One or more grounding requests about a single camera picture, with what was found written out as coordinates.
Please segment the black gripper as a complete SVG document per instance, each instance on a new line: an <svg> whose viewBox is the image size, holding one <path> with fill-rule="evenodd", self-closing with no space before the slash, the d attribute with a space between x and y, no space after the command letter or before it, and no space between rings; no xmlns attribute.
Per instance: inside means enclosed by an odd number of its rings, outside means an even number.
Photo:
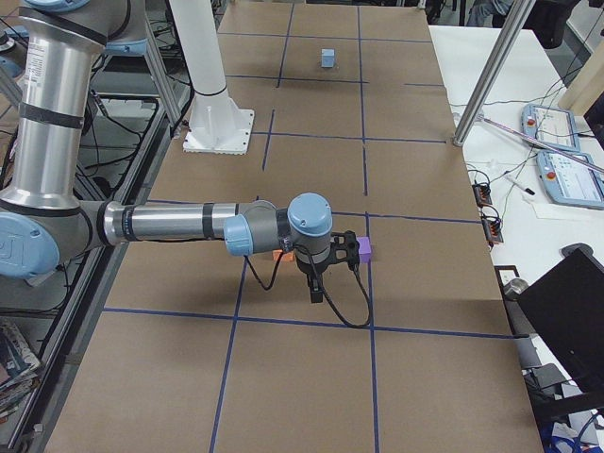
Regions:
<svg viewBox="0 0 604 453"><path fill-rule="evenodd" d="M346 263L348 269L355 273L359 271L359 242L356 233L347 230L342 233L332 232L327 266ZM320 281L315 277L309 278L310 302L322 302Z"/></svg>

